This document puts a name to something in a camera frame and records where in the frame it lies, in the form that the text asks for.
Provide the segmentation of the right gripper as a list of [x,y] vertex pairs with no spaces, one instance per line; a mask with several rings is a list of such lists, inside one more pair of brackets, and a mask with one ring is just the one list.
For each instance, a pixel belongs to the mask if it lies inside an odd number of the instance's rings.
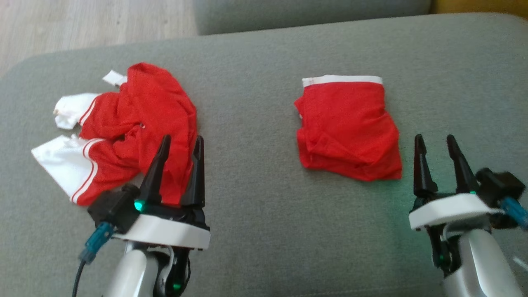
[[412,230],[473,219],[482,215],[504,214],[504,210],[499,207],[489,207],[477,196],[479,183],[454,135],[449,134],[446,141],[449,156],[454,163],[457,194],[427,201],[427,197],[438,191],[438,186],[431,177],[424,139],[421,134],[415,136],[413,193],[417,198],[408,216]]

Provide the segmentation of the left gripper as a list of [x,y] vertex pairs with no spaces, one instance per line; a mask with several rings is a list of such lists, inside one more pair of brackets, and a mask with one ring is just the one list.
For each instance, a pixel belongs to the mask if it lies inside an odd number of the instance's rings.
[[139,212],[137,219],[126,233],[115,232],[112,238],[153,246],[206,250],[211,234],[200,210],[205,207],[204,138],[200,135],[196,138],[191,154],[192,172],[186,192],[180,199],[182,207],[160,205],[160,187],[170,141],[170,135],[162,138],[140,185],[139,200],[134,202],[134,208]]

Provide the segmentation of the red Bulls basketball jersey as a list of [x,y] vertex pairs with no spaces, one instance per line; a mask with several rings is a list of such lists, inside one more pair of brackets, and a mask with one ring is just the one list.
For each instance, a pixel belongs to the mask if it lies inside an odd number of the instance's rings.
[[146,174],[164,136],[170,136],[160,194],[179,205],[192,171],[197,110],[171,73],[139,63],[125,76],[104,77],[116,92],[63,96],[54,108],[55,124],[78,136],[60,136],[32,149],[37,162],[69,200],[87,207],[104,191]]

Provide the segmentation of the red shorts white waistband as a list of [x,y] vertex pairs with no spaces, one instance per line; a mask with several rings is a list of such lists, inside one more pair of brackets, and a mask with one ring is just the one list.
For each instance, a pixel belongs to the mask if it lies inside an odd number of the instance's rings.
[[385,107],[381,77],[323,75],[303,78],[302,87],[294,106],[304,168],[360,181],[402,178],[399,132]]

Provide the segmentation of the large grey sofa cushion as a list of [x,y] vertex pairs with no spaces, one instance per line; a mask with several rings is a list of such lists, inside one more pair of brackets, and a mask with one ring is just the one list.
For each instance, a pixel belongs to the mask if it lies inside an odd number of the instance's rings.
[[[185,297],[443,297],[425,232],[410,229],[414,137],[441,191],[456,188],[446,137],[473,171],[527,186],[528,21],[438,14],[149,42],[36,56],[0,79],[0,297],[71,297],[94,230],[31,149],[61,134],[61,96],[108,92],[109,70],[170,71],[204,137],[208,250]],[[383,79],[403,177],[363,183],[299,161],[302,78]]]

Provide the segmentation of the yellow sofa backrest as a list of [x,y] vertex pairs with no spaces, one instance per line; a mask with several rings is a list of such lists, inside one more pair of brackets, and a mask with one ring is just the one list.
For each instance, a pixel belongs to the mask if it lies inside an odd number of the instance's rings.
[[430,13],[491,12],[528,20],[528,0],[431,0]]

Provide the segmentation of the grey cushion at back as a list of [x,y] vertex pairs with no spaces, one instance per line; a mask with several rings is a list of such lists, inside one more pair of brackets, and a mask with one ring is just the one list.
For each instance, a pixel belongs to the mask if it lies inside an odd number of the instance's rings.
[[431,0],[192,0],[200,35],[428,14]]

